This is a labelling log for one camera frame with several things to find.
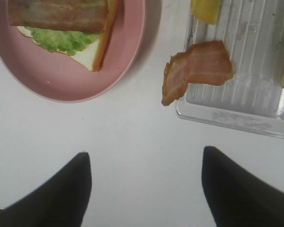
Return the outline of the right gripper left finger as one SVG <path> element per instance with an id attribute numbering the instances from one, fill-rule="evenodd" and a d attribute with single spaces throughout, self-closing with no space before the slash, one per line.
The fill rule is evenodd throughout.
<path id="1" fill-rule="evenodd" d="M 33 192 L 0 209 L 0 227 L 79 227 L 91 189 L 89 154 L 81 152 Z"/>

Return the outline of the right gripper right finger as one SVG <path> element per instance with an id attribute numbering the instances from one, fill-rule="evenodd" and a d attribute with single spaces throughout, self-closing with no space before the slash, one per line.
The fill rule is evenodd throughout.
<path id="1" fill-rule="evenodd" d="M 216 147 L 204 148 L 201 181 L 216 226 L 284 227 L 284 192 Z"/>

